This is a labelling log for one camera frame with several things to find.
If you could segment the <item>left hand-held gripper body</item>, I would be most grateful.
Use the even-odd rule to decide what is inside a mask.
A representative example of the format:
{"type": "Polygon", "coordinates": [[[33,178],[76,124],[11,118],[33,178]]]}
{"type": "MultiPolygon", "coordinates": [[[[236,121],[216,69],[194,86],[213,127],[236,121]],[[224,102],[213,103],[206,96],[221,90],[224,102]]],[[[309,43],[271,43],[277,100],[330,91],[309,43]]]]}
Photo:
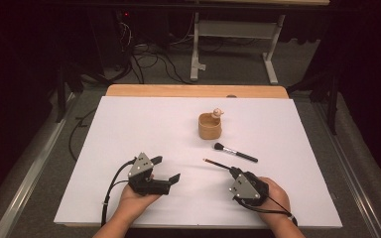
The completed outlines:
{"type": "Polygon", "coordinates": [[[128,184],[136,193],[167,195],[170,192],[171,184],[168,180],[152,178],[154,166],[145,153],[140,153],[136,158],[128,173],[128,184]]]}

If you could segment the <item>white metal desk frame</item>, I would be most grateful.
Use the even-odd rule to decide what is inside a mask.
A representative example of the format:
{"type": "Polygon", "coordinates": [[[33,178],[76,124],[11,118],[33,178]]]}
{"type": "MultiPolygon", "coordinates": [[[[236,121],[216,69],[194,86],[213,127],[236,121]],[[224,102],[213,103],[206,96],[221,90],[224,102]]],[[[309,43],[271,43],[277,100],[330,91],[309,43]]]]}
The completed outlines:
{"type": "Polygon", "coordinates": [[[278,78],[272,63],[272,57],[278,44],[286,16],[280,15],[273,23],[235,22],[201,20],[199,13],[194,14],[192,54],[190,62],[190,80],[197,81],[198,73],[205,70],[206,65],[199,62],[199,38],[219,37],[235,39],[269,40],[270,47],[261,54],[271,84],[277,84],[278,78]]]}

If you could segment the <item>person's left hand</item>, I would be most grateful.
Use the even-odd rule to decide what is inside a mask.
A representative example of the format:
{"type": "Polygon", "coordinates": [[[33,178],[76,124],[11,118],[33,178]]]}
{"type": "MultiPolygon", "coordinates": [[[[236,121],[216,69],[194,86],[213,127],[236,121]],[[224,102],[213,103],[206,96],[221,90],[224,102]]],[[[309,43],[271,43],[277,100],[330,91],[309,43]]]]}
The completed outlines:
{"type": "Polygon", "coordinates": [[[136,219],[159,198],[158,194],[138,194],[129,184],[126,184],[119,198],[116,212],[122,217],[136,219]]]}

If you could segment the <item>white table board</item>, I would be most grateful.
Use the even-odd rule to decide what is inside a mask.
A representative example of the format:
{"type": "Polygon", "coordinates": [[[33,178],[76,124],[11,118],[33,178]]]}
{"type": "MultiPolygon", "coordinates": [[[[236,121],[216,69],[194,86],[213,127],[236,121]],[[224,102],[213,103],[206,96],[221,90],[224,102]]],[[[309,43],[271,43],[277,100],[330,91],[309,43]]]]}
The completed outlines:
{"type": "Polygon", "coordinates": [[[121,96],[100,100],[55,222],[97,225],[111,216],[123,187],[110,183],[114,177],[126,179],[126,162],[140,153],[163,157],[154,168],[156,179],[181,177],[136,220],[136,227],[262,227],[254,212],[233,200],[228,170],[202,159],[273,179],[287,192],[303,228],[341,225],[293,100],[121,96]],[[223,111],[221,136],[204,140],[198,116],[215,108],[223,111]],[[258,163],[214,150],[215,143],[258,163]]]}

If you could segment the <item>person's right hand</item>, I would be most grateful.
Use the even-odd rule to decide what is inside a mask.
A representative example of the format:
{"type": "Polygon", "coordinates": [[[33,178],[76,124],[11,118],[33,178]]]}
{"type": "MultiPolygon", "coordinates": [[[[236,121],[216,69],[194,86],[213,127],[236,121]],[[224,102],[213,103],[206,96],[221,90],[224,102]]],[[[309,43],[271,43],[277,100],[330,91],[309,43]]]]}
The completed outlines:
{"type": "MultiPolygon", "coordinates": [[[[260,209],[277,210],[278,212],[279,211],[288,211],[288,212],[290,212],[291,211],[291,205],[290,205],[289,197],[286,194],[286,192],[277,183],[275,183],[270,178],[259,177],[259,180],[265,182],[269,186],[269,197],[260,206],[260,209]]],[[[261,218],[261,220],[265,224],[267,224],[265,222],[265,220],[268,217],[270,217],[271,215],[284,215],[287,218],[289,218],[288,215],[286,215],[286,214],[279,214],[278,212],[277,213],[259,213],[259,217],[261,218]]]]}

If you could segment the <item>tan bag-shaped brush holder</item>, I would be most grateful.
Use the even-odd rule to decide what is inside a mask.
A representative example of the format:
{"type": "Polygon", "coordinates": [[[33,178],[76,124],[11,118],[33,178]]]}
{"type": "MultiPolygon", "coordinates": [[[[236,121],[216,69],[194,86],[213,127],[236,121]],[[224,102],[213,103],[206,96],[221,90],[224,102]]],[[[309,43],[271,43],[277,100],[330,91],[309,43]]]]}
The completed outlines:
{"type": "Polygon", "coordinates": [[[215,140],[221,136],[223,111],[219,108],[198,116],[198,134],[204,140],[215,140]]]}

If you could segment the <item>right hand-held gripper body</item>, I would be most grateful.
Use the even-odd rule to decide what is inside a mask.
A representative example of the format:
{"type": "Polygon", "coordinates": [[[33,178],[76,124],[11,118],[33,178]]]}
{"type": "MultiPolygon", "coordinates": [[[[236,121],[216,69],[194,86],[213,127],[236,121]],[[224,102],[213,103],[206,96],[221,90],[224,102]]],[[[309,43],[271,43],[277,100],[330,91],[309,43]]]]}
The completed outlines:
{"type": "Polygon", "coordinates": [[[229,191],[237,201],[251,206],[261,206],[269,196],[269,186],[253,174],[239,174],[229,191]]]}

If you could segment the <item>aluminium floor rail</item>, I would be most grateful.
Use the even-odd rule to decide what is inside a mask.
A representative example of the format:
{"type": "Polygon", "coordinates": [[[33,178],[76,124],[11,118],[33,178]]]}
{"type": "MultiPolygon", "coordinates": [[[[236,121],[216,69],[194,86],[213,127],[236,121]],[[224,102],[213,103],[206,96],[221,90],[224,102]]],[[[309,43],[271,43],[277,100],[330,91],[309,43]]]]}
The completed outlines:
{"type": "Polygon", "coordinates": [[[59,119],[57,99],[52,97],[54,109],[50,116],[1,185],[0,238],[10,237],[64,128],[66,116],[71,112],[78,98],[79,94],[73,92],[67,96],[65,113],[62,119],[59,119]]]}
{"type": "Polygon", "coordinates": [[[337,154],[339,166],[342,169],[344,179],[355,201],[357,210],[360,212],[362,219],[368,229],[368,233],[372,238],[381,238],[381,223],[374,211],[372,203],[360,184],[353,167],[351,166],[345,152],[343,151],[336,135],[331,132],[327,125],[326,112],[324,106],[320,103],[314,103],[313,109],[330,139],[333,149],[337,154]]]}

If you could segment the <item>black makeup brush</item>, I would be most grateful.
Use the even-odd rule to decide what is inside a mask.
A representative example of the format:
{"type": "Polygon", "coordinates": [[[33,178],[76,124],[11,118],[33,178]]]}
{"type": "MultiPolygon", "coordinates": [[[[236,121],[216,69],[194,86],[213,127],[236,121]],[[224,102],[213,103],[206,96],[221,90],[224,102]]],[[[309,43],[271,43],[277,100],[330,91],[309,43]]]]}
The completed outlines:
{"type": "Polygon", "coordinates": [[[223,152],[225,152],[225,153],[235,155],[235,156],[237,156],[237,157],[243,158],[243,159],[245,159],[245,160],[248,160],[248,161],[251,161],[251,162],[254,162],[254,163],[258,163],[258,159],[254,158],[254,157],[251,157],[251,156],[249,156],[249,155],[246,155],[246,154],[244,154],[244,153],[241,153],[241,152],[232,150],[232,149],[230,149],[230,148],[227,148],[227,147],[223,146],[223,145],[220,144],[220,143],[215,143],[215,144],[213,145],[213,149],[214,149],[214,150],[217,150],[217,151],[223,151],[223,152]]]}

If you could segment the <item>thin black paintbrush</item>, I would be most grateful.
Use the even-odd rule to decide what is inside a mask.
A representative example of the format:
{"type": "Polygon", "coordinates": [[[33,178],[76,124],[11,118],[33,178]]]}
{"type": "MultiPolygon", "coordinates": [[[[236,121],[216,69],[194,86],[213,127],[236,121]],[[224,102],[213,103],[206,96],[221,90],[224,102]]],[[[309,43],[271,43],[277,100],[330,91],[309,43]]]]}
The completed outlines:
{"type": "Polygon", "coordinates": [[[223,164],[221,164],[221,163],[218,163],[218,162],[215,162],[215,161],[212,161],[212,160],[210,160],[210,159],[202,159],[204,162],[206,162],[206,163],[209,163],[209,164],[212,164],[212,165],[215,165],[215,166],[217,166],[217,167],[220,167],[220,168],[223,168],[223,169],[226,169],[226,170],[231,170],[231,168],[230,167],[228,167],[228,166],[226,166],[226,165],[223,165],[223,164]]]}

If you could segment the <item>black stand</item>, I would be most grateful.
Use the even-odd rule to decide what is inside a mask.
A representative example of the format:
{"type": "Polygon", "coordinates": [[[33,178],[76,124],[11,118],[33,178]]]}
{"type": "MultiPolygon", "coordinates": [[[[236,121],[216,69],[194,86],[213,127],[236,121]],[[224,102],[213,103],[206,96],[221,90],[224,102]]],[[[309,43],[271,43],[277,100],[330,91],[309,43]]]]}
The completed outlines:
{"type": "Polygon", "coordinates": [[[323,69],[311,76],[305,77],[286,88],[288,94],[299,90],[309,90],[311,102],[326,102],[326,125],[330,132],[335,135],[335,117],[337,111],[338,75],[332,66],[323,69]]]}
{"type": "Polygon", "coordinates": [[[66,114],[66,87],[73,93],[83,92],[83,85],[76,65],[69,62],[62,62],[57,71],[58,123],[63,120],[66,114]]]}

